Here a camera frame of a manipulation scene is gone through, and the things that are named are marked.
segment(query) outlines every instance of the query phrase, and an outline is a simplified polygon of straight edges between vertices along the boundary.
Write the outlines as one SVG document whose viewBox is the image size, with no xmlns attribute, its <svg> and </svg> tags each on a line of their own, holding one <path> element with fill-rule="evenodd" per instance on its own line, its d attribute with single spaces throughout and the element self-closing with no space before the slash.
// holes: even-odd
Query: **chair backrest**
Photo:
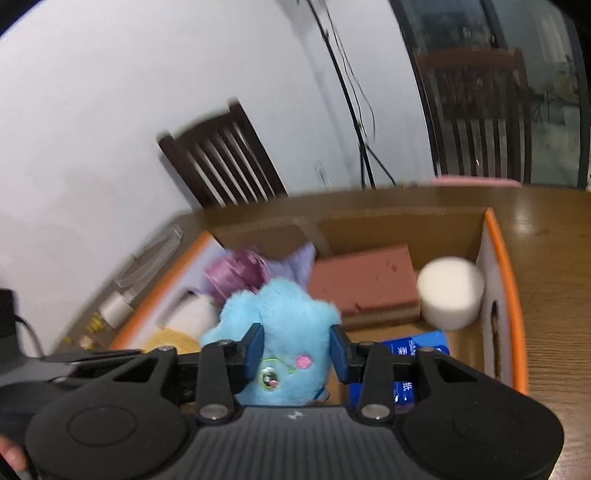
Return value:
<svg viewBox="0 0 591 480">
<path fill-rule="evenodd" d="M 467 157 L 471 176 L 530 183 L 530 94 L 521 50 L 416 50 L 415 59 L 433 121 L 438 156 L 434 161 L 439 161 L 441 173 L 466 174 Z"/>
<path fill-rule="evenodd" d="M 270 200 L 285 194 L 279 175 L 240 103 L 158 145 L 201 206 Z"/>
</svg>

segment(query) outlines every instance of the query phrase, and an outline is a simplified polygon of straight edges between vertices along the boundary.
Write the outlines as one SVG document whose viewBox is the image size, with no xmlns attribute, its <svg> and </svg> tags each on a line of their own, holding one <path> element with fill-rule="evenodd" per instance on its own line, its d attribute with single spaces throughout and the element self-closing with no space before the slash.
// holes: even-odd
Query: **white foam cylinder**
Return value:
<svg viewBox="0 0 591 480">
<path fill-rule="evenodd" d="M 423 267 L 417 289 L 422 317 L 440 330 L 458 330 L 478 317 L 484 278 L 465 258 L 441 257 Z"/>
</svg>

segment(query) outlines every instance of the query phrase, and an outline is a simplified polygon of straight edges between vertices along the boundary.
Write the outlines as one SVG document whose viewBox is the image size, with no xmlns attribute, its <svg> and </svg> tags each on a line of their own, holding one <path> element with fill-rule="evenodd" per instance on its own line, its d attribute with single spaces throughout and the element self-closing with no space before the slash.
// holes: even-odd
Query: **yellow cloth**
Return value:
<svg viewBox="0 0 591 480">
<path fill-rule="evenodd" d="M 159 346 L 171 345 L 177 349 L 179 355 L 201 351 L 199 342 L 189 335 L 165 328 L 155 332 L 144 345 L 144 351 L 150 352 Z"/>
</svg>

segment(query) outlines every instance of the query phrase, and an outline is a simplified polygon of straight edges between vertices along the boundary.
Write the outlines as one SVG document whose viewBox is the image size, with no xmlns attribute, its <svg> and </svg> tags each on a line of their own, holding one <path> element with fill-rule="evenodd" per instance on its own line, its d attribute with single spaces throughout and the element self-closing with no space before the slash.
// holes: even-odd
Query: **plush toy eye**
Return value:
<svg viewBox="0 0 591 480">
<path fill-rule="evenodd" d="M 267 390 L 279 387 L 279 375 L 273 367 L 267 367 L 261 371 L 261 384 Z"/>
</svg>

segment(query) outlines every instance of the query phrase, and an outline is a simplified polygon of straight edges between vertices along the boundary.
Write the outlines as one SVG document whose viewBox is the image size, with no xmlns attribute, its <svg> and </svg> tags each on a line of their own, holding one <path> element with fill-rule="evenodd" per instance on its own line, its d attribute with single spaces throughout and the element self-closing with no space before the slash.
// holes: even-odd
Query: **pink object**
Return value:
<svg viewBox="0 0 591 480">
<path fill-rule="evenodd" d="M 521 187 L 521 183 L 511 179 L 497 179 L 495 177 L 462 177 L 458 175 L 442 175 L 433 179 L 433 187 Z"/>
<path fill-rule="evenodd" d="M 312 366 L 312 359 L 309 355 L 299 355 L 295 359 L 295 365 L 300 370 L 305 370 L 306 368 L 310 368 Z"/>
<path fill-rule="evenodd" d="M 299 247 L 289 257 L 267 260 L 256 247 L 229 252 L 205 269 L 209 282 L 207 293 L 222 307 L 234 292 L 259 289 L 273 278 L 286 278 L 306 289 L 312 274 L 316 249 L 311 242 Z"/>
<path fill-rule="evenodd" d="M 205 270 L 213 301 L 223 305 L 235 291 L 258 292 L 269 280 L 269 271 L 260 255 L 252 250 L 237 250 L 217 260 Z"/>
</svg>

